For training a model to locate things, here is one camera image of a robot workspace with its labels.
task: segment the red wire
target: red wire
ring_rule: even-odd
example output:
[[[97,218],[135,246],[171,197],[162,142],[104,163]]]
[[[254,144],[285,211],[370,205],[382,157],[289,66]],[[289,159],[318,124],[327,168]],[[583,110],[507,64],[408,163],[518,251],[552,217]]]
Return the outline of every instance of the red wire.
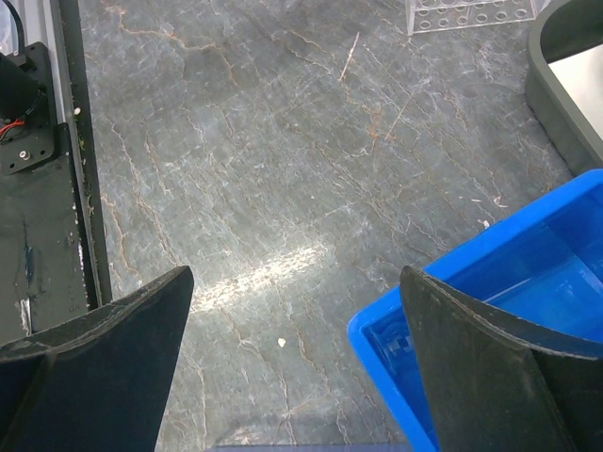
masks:
[[[8,130],[12,129],[13,127],[18,127],[18,126],[21,126],[24,124],[25,124],[25,121],[15,120],[15,121],[11,122],[10,124],[5,125],[4,127],[2,127],[0,129],[0,138],[2,137],[2,135],[4,135]]]

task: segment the gray plastic container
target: gray plastic container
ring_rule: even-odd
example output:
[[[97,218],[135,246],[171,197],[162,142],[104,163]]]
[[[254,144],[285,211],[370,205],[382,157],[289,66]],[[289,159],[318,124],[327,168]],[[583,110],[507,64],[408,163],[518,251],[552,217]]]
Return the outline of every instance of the gray plastic container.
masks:
[[[603,139],[549,64],[602,44],[601,24],[603,1],[557,0],[536,19],[528,38],[528,104],[576,175],[603,167]]]

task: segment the marble floor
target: marble floor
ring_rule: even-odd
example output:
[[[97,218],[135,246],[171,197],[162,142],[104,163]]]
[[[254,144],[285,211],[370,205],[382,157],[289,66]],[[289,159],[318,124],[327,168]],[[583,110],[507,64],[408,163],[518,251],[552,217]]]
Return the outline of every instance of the marble floor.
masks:
[[[80,2],[114,294],[196,280],[157,450],[404,442],[347,322],[570,178],[530,24],[409,39],[403,3]]]

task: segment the blue plastic bin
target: blue plastic bin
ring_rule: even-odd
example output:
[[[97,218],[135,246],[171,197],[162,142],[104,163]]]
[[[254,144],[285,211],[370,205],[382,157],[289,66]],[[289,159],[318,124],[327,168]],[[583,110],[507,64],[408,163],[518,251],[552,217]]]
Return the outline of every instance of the blue plastic bin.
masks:
[[[529,204],[425,270],[533,323],[603,342],[603,169]],[[398,288],[359,312],[348,336],[411,446],[437,450]]]

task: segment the black mounting plate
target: black mounting plate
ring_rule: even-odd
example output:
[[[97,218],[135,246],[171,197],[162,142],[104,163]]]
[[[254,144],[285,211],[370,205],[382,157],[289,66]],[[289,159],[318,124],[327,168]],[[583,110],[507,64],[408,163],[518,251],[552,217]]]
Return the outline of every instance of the black mounting plate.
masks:
[[[48,49],[41,42],[36,42],[25,48],[25,54],[25,63],[20,56],[10,55],[7,58],[15,64],[21,63],[21,69],[39,83],[45,94],[41,99],[44,105],[27,118],[24,130],[15,138],[9,137],[0,143],[0,168],[6,175],[36,167],[58,154],[57,108]]]

